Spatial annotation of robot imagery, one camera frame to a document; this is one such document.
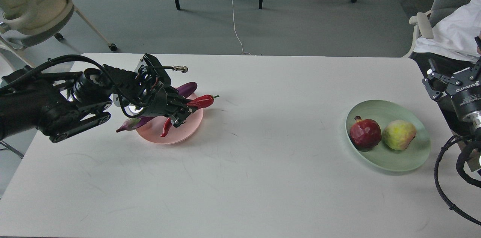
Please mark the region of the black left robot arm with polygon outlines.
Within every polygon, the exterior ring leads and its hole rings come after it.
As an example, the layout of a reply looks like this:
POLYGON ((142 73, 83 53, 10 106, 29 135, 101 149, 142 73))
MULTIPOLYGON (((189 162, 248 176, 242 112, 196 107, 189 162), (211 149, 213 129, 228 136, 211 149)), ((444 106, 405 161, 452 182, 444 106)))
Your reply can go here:
POLYGON ((57 143, 110 120, 115 98, 126 117, 158 117, 180 127, 201 105, 171 85, 167 70, 143 55, 135 71, 100 65, 81 55, 49 59, 2 77, 1 139, 35 128, 57 143))

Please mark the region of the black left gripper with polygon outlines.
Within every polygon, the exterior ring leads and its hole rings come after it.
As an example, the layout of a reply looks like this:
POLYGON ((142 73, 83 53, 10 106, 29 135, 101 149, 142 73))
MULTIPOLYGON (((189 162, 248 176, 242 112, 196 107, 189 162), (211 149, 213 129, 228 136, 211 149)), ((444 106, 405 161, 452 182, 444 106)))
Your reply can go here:
POLYGON ((150 106, 137 108, 134 105, 128 106, 129 115, 140 115, 144 117, 157 117, 168 115, 170 125, 178 128, 185 123, 187 118, 201 109, 196 105, 188 105, 191 100, 180 96, 178 90, 168 87, 160 90, 150 106))

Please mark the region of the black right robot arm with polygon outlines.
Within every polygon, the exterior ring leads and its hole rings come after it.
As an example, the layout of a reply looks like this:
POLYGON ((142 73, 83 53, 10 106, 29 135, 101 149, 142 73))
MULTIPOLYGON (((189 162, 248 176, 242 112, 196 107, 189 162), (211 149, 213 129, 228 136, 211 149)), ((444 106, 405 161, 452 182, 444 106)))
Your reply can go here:
POLYGON ((480 181, 471 178, 464 171, 464 164, 471 158, 473 150, 480 150, 480 121, 481 121, 481 86, 480 60, 472 67, 468 67, 453 75, 441 74, 437 71, 433 59, 428 60, 431 72, 422 80, 428 95, 433 101, 440 101, 447 96, 458 120, 471 124, 470 142, 462 149, 456 162, 458 174, 467 183, 480 187, 480 181))

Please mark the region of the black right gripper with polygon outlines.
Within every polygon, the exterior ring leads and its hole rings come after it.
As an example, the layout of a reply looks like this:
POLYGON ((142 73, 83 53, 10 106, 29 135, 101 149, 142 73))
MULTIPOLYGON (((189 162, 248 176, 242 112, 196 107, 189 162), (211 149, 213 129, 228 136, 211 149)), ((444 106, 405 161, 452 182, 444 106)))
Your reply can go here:
MULTIPOLYGON (((475 37, 478 50, 481 48, 481 39, 475 37)), ((449 94, 457 118, 462 122, 479 122, 481 110, 481 92, 479 76, 481 72, 481 57, 470 68, 468 79, 472 83, 461 85, 461 81, 437 71, 437 65, 433 59, 428 59, 431 73, 422 80, 422 83, 433 101, 440 101, 440 98, 449 87, 449 94)))

